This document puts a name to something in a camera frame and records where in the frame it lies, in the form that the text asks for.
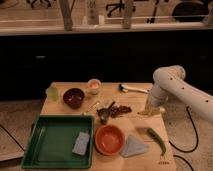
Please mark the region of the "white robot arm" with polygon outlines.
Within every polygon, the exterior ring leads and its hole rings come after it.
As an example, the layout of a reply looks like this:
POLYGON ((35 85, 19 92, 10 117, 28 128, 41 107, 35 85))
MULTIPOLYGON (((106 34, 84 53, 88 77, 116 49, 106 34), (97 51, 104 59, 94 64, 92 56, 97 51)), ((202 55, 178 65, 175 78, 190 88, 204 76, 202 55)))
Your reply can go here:
POLYGON ((172 94, 213 125, 213 96, 186 83, 185 76, 186 72, 180 65, 156 69, 148 104, 159 107, 165 103, 168 94, 172 94))

